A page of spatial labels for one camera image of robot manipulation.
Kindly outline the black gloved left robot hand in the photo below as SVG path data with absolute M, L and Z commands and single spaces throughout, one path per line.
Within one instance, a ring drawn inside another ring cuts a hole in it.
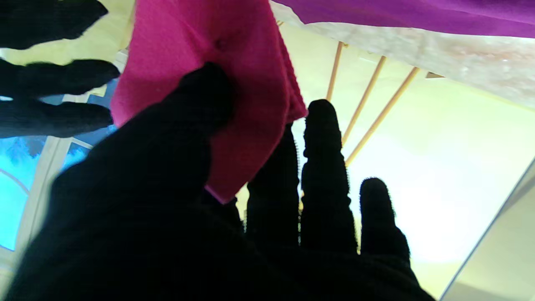
M 216 64 L 98 143 L 52 183 L 6 301 L 431 301 L 383 181 L 361 185 L 356 252 L 336 111 L 306 117 L 302 240 L 290 130 L 249 183 L 247 232 L 204 201 L 233 85 Z

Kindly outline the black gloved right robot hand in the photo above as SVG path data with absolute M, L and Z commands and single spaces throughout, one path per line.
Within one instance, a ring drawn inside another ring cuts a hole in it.
M 107 13 L 97 0 L 2 0 L 1 47 L 26 50 L 46 42 L 75 40 Z M 69 138 L 113 123 L 111 111 L 101 105 L 41 101 L 53 95 L 82 95 L 107 84 L 120 75 L 113 63 L 80 59 L 66 65 L 17 65 L 2 59 L 0 71 L 0 93 L 8 97 L 1 102 L 1 138 Z

